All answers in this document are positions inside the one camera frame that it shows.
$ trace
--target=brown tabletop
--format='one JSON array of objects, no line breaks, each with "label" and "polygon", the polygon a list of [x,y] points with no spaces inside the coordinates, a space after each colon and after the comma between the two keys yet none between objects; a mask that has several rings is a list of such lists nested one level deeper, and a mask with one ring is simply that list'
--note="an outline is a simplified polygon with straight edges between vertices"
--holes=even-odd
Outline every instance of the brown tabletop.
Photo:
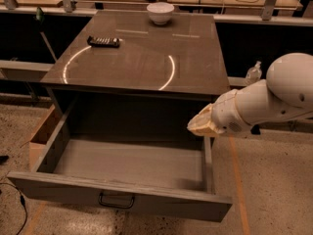
[{"label": "brown tabletop", "polygon": [[[90,47],[89,35],[118,37],[120,47]],[[230,88],[213,16],[174,14],[155,25],[147,12],[122,11],[99,11],[42,82],[202,95]]]}]

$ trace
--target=drawer front panel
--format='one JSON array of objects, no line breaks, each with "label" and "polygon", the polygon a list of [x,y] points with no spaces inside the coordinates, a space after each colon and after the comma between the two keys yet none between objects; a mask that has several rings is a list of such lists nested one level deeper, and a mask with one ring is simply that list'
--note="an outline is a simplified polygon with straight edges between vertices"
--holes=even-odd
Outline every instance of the drawer front panel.
[{"label": "drawer front panel", "polygon": [[31,199],[220,222],[231,199],[202,192],[78,179],[46,173],[10,172]]}]

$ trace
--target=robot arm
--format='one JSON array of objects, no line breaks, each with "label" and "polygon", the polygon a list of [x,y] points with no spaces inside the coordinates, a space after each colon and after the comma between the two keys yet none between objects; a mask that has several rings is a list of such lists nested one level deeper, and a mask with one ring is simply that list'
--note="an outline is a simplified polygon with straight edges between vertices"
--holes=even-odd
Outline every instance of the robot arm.
[{"label": "robot arm", "polygon": [[270,66],[266,80],[221,95],[188,123],[195,135],[238,133],[266,121],[313,117],[313,57],[287,54]]}]

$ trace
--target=orange line on floor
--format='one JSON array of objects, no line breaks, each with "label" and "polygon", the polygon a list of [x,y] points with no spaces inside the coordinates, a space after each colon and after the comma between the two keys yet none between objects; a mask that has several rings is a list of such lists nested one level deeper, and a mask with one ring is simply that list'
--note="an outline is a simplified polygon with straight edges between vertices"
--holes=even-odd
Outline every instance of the orange line on floor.
[{"label": "orange line on floor", "polygon": [[27,229],[25,230],[24,235],[33,235],[33,230],[38,223],[38,219],[40,215],[42,214],[43,210],[45,209],[47,203],[46,202],[41,202],[40,206],[37,208],[35,214],[33,215],[32,219],[30,220]]},{"label": "orange line on floor", "polygon": [[235,180],[236,180],[236,188],[237,188],[237,195],[239,199],[239,209],[241,213],[242,225],[244,235],[249,235],[250,230],[247,222],[247,214],[246,214],[246,203],[245,203],[245,195],[243,190],[241,172],[239,168],[239,159],[238,159],[238,152],[236,149],[236,144],[233,136],[229,137],[230,145],[231,145],[231,154],[233,157],[233,165],[234,165],[234,173],[235,173]]}]

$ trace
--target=black remote control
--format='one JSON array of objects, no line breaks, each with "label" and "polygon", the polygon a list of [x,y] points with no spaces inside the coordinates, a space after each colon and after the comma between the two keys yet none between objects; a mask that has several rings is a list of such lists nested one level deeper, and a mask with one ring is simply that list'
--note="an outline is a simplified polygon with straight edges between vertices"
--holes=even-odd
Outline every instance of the black remote control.
[{"label": "black remote control", "polygon": [[87,43],[93,47],[109,47],[109,48],[118,48],[119,39],[118,38],[109,38],[109,37],[94,37],[89,36]]}]

